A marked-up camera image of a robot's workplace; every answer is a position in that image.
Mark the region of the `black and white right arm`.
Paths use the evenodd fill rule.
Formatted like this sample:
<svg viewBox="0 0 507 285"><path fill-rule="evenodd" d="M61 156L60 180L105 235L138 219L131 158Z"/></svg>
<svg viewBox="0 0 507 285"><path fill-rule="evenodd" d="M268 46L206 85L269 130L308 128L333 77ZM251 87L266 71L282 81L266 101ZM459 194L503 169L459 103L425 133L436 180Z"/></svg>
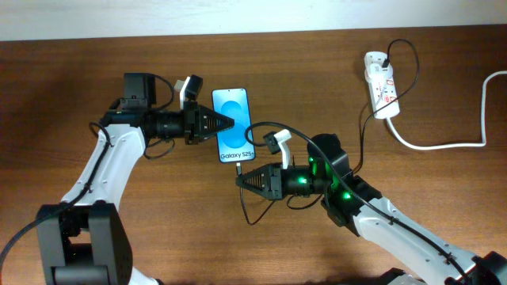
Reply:
<svg viewBox="0 0 507 285"><path fill-rule="evenodd" d="M269 149L280 151L280 163L237 176L235 183L270 201L286 196L320 195L328 217L357 237L388 251L411 271L393 284L421 279L427 284L504 284L506 259L496 252L484 257L461 249L404 215L387 197L349 167L335 134L320 134L307 144L307 165L288 163L288 147L271 133Z"/></svg>

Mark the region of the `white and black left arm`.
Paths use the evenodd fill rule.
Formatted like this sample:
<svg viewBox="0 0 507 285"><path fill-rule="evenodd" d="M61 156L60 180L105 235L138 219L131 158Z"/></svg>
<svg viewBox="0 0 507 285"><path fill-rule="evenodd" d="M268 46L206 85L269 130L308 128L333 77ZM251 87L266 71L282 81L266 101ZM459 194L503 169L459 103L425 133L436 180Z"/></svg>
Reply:
<svg viewBox="0 0 507 285"><path fill-rule="evenodd" d="M124 74L124 95L91 124L97 145L72 189L37 213L37 235L47 284L159 284L133 265L119 216L136 162L151 140L196 145L231 129L234 120L197 103L202 78L170 87L177 111L156 104L156 74Z"/></svg>

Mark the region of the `blue Samsung Galaxy smartphone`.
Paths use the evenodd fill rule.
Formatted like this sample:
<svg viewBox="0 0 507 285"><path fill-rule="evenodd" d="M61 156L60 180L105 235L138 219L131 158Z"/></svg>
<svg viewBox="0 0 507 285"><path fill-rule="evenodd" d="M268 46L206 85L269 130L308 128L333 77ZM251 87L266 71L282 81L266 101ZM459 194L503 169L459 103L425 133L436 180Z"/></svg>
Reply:
<svg viewBox="0 0 507 285"><path fill-rule="evenodd" d="M244 88L212 91L213 110L234 120L234 126L217 135L219 161L251 161L256 158L254 146L245 137L251 125L247 91Z"/></svg>

